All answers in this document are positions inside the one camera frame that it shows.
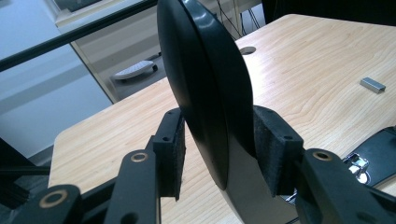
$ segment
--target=black curved object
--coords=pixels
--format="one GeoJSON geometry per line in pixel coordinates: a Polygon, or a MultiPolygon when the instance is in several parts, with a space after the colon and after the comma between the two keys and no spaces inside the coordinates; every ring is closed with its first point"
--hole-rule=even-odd
{"type": "Polygon", "coordinates": [[[295,219],[295,208],[273,198],[262,176],[250,78],[229,33],[195,0],[158,1],[157,20],[172,91],[228,204],[245,223],[295,219]]]}
{"type": "Polygon", "coordinates": [[[255,156],[250,78],[221,23],[199,3],[183,3],[159,2],[163,63],[206,165],[225,189],[229,148],[242,147],[255,156]]]}

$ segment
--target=wooden table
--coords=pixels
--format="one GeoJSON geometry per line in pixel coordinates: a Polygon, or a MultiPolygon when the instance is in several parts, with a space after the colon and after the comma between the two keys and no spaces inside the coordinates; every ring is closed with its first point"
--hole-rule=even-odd
{"type": "MultiPolygon", "coordinates": [[[[368,136],[396,124],[396,28],[289,15],[236,41],[251,76],[254,103],[274,109],[304,139],[344,157],[368,136]],[[364,77],[387,86],[376,94],[364,77]]],[[[117,175],[122,157],[144,148],[163,113],[177,103],[167,79],[65,130],[56,139],[49,185],[82,192],[117,175]]],[[[238,223],[187,132],[180,200],[162,199],[163,223],[238,223]]],[[[382,186],[396,195],[394,185],[382,186]]]]}

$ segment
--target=black bar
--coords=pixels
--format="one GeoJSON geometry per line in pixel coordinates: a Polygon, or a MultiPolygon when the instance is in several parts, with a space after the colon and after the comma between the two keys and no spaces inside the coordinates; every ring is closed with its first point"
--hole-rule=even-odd
{"type": "Polygon", "coordinates": [[[49,166],[15,166],[1,167],[0,175],[21,176],[21,175],[49,175],[49,166]]]}
{"type": "Polygon", "coordinates": [[[122,9],[118,12],[112,13],[108,16],[103,17],[97,21],[93,21],[89,24],[81,26],[76,30],[70,31],[66,34],[59,35],[52,38],[44,43],[16,53],[0,61],[0,72],[3,72],[11,67],[14,67],[20,63],[27,62],[35,57],[45,54],[53,49],[57,49],[63,45],[66,45],[72,41],[82,38],[85,35],[89,35],[93,32],[101,30],[111,24],[118,21],[127,19],[141,11],[144,11],[150,7],[157,5],[158,0],[146,0],[134,4],[130,7],[122,9]]]}

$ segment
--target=round hole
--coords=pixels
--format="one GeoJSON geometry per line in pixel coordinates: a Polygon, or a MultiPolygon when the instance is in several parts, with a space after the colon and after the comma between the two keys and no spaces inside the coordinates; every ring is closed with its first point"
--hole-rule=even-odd
{"type": "Polygon", "coordinates": [[[332,160],[332,156],[330,156],[326,152],[321,152],[321,151],[314,152],[314,157],[321,161],[331,161],[332,160]]]}
{"type": "Polygon", "coordinates": [[[58,189],[44,196],[40,200],[39,205],[42,208],[51,208],[63,202],[66,197],[67,191],[65,189],[58,189]]]}
{"type": "Polygon", "coordinates": [[[242,55],[249,55],[252,54],[256,51],[256,48],[254,47],[244,47],[242,49],[239,50],[241,52],[242,55]]]}
{"type": "Polygon", "coordinates": [[[143,153],[143,152],[139,152],[139,153],[134,154],[134,155],[131,157],[131,161],[140,162],[140,161],[145,161],[145,160],[148,159],[148,158],[149,158],[149,155],[148,155],[148,154],[143,153]]]}

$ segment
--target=cable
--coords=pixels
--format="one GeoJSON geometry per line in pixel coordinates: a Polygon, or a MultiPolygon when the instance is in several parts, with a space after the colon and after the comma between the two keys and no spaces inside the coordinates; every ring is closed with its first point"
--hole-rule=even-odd
{"type": "Polygon", "coordinates": [[[251,10],[251,8],[248,10],[248,14],[250,14],[250,17],[254,23],[254,25],[256,26],[257,29],[260,28],[259,23],[257,22],[256,16],[254,15],[253,11],[251,10]]]}
{"type": "Polygon", "coordinates": [[[236,40],[236,38],[235,37],[233,37],[233,35],[232,34],[230,34],[230,36],[233,38],[233,40],[236,40]]]}
{"type": "Polygon", "coordinates": [[[220,10],[220,17],[221,17],[221,23],[224,25],[224,21],[222,19],[222,14],[221,14],[221,5],[220,5],[220,0],[217,0],[218,5],[219,5],[219,10],[220,10]]]}
{"type": "Polygon", "coordinates": [[[275,9],[274,9],[273,20],[275,19],[276,10],[277,10],[277,0],[276,0],[276,2],[275,2],[275,9]]]}
{"type": "Polygon", "coordinates": [[[292,224],[292,223],[295,223],[295,222],[297,222],[297,221],[299,221],[299,220],[300,220],[300,219],[299,219],[298,217],[296,217],[296,218],[294,218],[294,219],[288,221],[286,224],[292,224]]]}
{"type": "Polygon", "coordinates": [[[253,17],[251,16],[249,11],[248,11],[248,13],[249,13],[249,16],[250,16],[250,24],[251,24],[250,30],[251,30],[251,32],[253,32],[254,31],[254,25],[256,25],[256,24],[254,23],[253,17]]]}
{"type": "Polygon", "coordinates": [[[221,5],[220,5],[220,0],[217,0],[218,5],[219,5],[219,10],[220,10],[220,15],[221,13],[224,14],[225,18],[227,18],[227,21],[233,26],[233,28],[235,29],[235,31],[238,33],[239,37],[242,37],[241,34],[239,33],[238,29],[236,29],[236,27],[233,25],[233,23],[231,22],[230,18],[228,18],[227,14],[225,14],[225,12],[223,11],[221,5]]]}
{"type": "Polygon", "coordinates": [[[240,17],[241,17],[242,35],[247,35],[247,31],[245,30],[245,25],[244,25],[244,17],[243,17],[243,15],[242,15],[242,13],[239,14],[239,15],[240,15],[240,17]]]}

